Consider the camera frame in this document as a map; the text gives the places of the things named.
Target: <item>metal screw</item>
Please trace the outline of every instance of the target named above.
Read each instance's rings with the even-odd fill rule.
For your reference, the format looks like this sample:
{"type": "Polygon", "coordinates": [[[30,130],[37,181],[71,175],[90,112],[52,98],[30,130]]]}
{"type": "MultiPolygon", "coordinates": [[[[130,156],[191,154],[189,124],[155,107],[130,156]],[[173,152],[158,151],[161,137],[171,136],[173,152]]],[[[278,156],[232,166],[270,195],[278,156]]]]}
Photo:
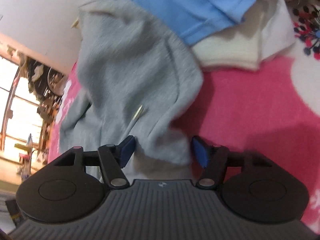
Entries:
{"type": "Polygon", "coordinates": [[[125,184],[127,184],[127,181],[125,179],[121,179],[121,178],[113,179],[111,181],[111,185],[115,186],[115,187],[122,187],[125,184]]]}
{"type": "Polygon", "coordinates": [[[213,179],[201,179],[199,181],[199,185],[202,187],[211,187],[214,185],[214,180],[213,179]]]}

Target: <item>pink blanket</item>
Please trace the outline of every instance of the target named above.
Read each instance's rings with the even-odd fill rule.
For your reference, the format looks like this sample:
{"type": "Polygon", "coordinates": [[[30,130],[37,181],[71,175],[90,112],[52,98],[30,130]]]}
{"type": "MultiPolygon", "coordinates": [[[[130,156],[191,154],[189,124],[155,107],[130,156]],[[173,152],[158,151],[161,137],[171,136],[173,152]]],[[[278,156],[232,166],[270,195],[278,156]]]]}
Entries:
{"type": "MultiPolygon", "coordinates": [[[[256,149],[289,171],[310,193],[302,221],[320,233],[320,105],[312,98],[319,98],[319,93],[308,92],[311,79],[320,75],[317,64],[306,77],[309,66],[292,57],[265,62],[256,73],[236,69],[205,73],[196,101],[173,125],[190,137],[200,135],[237,150],[256,149]]],[[[74,68],[54,127],[49,160],[59,155],[60,120],[79,89],[74,68]]]]}

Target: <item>blue cloth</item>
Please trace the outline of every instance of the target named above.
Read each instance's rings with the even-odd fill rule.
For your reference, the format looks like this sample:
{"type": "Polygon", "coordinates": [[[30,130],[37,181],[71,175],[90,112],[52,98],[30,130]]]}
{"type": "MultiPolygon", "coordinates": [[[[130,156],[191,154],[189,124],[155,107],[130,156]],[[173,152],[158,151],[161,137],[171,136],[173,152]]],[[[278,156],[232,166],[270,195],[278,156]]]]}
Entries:
{"type": "Polygon", "coordinates": [[[133,0],[188,45],[244,21],[256,0],[133,0]]]}

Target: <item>white cloth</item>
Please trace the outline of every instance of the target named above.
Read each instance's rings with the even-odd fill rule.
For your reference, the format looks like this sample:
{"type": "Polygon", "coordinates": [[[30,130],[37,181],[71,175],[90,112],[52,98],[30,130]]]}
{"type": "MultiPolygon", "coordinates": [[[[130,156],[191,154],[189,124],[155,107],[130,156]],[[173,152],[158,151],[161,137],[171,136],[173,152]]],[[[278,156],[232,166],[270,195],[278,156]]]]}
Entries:
{"type": "Polygon", "coordinates": [[[204,71],[217,67],[258,70],[260,62],[295,42],[284,0],[257,0],[245,22],[215,33],[192,47],[204,71]]]}

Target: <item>ribbed gray panel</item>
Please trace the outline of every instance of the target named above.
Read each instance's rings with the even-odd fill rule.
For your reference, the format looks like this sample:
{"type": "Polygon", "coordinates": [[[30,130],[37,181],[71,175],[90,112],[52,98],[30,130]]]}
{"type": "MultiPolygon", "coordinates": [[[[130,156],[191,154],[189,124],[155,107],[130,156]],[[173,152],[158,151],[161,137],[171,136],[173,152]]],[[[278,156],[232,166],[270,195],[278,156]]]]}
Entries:
{"type": "Polygon", "coordinates": [[[221,204],[213,191],[190,181],[137,180],[112,191],[89,216],[62,225],[27,220],[13,240],[315,240],[300,221],[261,225],[242,219],[221,204]]]}

